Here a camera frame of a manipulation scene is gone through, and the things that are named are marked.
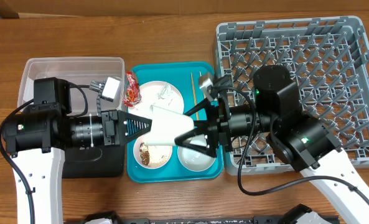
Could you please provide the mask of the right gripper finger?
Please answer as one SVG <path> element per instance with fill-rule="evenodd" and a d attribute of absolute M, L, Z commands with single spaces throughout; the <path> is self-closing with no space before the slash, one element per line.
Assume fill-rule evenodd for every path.
<path fill-rule="evenodd" d="M 184 113 L 186 116 L 191 116 L 200 110 L 208 111 L 208 108 L 210 107 L 209 101 L 201 101 L 200 103 L 196 104 L 193 108 L 189 109 L 187 112 Z"/>
<path fill-rule="evenodd" d="M 210 157 L 217 157 L 217 132 L 213 127 L 202 125 L 174 139 L 175 145 L 192 149 Z"/>

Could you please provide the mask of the white cup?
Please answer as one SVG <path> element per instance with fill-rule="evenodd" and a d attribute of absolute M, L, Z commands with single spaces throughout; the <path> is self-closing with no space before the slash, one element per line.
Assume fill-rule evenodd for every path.
<path fill-rule="evenodd" d="M 190 116 L 152 105 L 151 130 L 144 136 L 148 146 L 175 146 L 175 138 L 194 129 Z"/>

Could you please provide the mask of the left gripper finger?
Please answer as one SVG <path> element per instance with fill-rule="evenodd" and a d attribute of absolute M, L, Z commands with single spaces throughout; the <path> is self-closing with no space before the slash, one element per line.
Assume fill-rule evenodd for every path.
<path fill-rule="evenodd" d="M 145 128 L 129 128 L 127 126 L 120 127 L 118 128 L 119 145 L 127 145 L 127 143 L 136 140 L 138 137 L 148 133 L 150 130 L 150 126 Z"/>
<path fill-rule="evenodd" d="M 135 114 L 131 114 L 125 111 L 118 111 L 118 116 L 119 116 L 119 120 L 124 124 L 124 125 L 128 125 L 128 124 L 135 124 L 135 125 L 151 125 L 152 124 L 152 120 L 142 117 L 142 116 L 138 116 Z"/>

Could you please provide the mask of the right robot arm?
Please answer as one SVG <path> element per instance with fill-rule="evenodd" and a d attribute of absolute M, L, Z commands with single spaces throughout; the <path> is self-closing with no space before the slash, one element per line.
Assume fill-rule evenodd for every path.
<path fill-rule="evenodd" d="M 267 65 L 253 76 L 254 98 L 229 107 L 226 78 L 205 77 L 204 100 L 190 110 L 205 110 L 205 120 L 178 134 L 175 145 L 216 156 L 218 147 L 233 149 L 232 140 L 244 136 L 251 142 L 266 135 L 275 155 L 312 183 L 347 223 L 369 223 L 369 186 L 350 162 L 340 141 L 318 118 L 302 110 L 299 89 L 289 70 Z"/>

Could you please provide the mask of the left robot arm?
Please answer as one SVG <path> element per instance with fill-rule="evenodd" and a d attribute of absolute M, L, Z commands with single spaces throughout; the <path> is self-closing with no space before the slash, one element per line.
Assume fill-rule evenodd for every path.
<path fill-rule="evenodd" d="M 0 152 L 14 171 L 19 223 L 63 223 L 62 174 L 70 148 L 121 147 L 151 130 L 150 119 L 121 110 L 72 115 L 70 90 L 59 78 L 34 82 L 34 97 L 0 124 Z"/>

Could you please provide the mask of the red snack wrapper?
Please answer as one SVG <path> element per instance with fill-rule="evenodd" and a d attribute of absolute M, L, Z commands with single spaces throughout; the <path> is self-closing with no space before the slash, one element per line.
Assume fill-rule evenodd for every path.
<path fill-rule="evenodd" d="M 128 79 L 128 87 L 123 103 L 128 107 L 133 107 L 141 101 L 139 82 L 134 72 L 126 72 L 126 78 Z"/>

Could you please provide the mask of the rice and meat leftovers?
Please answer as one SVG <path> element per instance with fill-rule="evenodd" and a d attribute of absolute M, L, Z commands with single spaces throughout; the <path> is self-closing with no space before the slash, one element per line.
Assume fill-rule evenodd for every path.
<path fill-rule="evenodd" d="M 148 167 L 163 166 L 171 155 L 170 146 L 147 146 L 143 142 L 139 147 L 142 164 Z"/>

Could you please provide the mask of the white tissue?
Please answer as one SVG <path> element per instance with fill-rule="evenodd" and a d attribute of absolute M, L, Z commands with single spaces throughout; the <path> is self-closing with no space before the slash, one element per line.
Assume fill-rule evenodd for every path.
<path fill-rule="evenodd" d="M 170 105 L 173 98 L 174 98 L 174 92 L 172 90 L 172 86 L 168 83 L 166 83 L 157 93 L 157 102 L 162 102 L 164 104 Z"/>

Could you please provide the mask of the grey-white bowl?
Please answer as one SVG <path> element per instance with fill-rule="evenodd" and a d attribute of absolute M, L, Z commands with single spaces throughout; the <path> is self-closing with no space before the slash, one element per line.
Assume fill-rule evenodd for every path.
<path fill-rule="evenodd" d="M 202 154 L 201 152 L 178 147 L 177 155 L 180 163 L 187 169 L 193 172 L 201 172 L 210 168 L 215 162 L 214 157 Z"/>

